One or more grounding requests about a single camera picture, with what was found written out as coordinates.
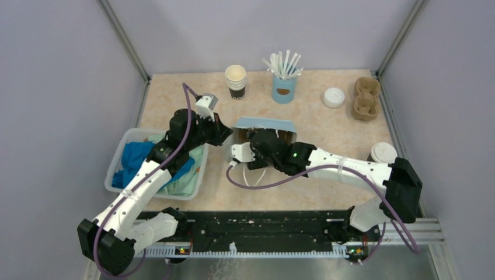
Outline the light blue paper bag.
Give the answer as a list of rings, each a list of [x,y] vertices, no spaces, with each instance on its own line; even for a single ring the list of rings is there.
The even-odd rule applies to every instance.
[[[290,120],[241,117],[232,126],[232,135],[224,142],[225,160],[242,167],[244,185],[247,187],[258,187],[267,169],[273,166],[271,160],[264,159],[256,150],[251,149],[252,142],[259,142],[263,137],[274,145],[282,143],[283,146],[289,146],[297,140],[297,131]],[[247,178],[248,170],[263,172],[255,183],[250,183]]]

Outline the stack of paper cups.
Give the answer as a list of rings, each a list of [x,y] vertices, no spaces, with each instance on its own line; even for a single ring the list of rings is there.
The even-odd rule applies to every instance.
[[[246,89],[246,70],[240,65],[231,65],[225,70],[226,83],[231,98],[242,100]]]

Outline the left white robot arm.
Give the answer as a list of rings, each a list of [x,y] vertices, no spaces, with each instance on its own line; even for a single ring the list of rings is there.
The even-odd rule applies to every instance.
[[[97,217],[78,225],[82,254],[108,276],[126,277],[125,270],[140,251],[166,237],[184,239],[187,225],[179,214],[164,211],[140,225],[134,222],[187,163],[190,151],[205,144],[221,146],[231,134],[218,113],[204,117],[191,109],[176,111],[164,139],[152,147],[127,187]]]

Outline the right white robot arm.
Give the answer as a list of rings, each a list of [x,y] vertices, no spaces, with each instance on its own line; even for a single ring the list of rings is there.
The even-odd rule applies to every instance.
[[[423,184],[404,158],[397,157],[393,163],[352,159],[309,143],[288,144],[272,129],[259,129],[248,138],[256,159],[286,175],[336,180],[375,193],[375,198],[352,208],[342,224],[349,240],[358,240],[380,223],[414,223],[418,217]]]

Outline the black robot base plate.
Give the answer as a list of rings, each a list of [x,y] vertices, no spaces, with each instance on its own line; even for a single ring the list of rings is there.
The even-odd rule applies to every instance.
[[[324,211],[183,211],[164,242],[185,242],[193,252],[223,252],[235,244],[240,253],[330,252],[334,246],[357,247],[379,238],[373,226],[361,232],[350,226],[349,210]]]

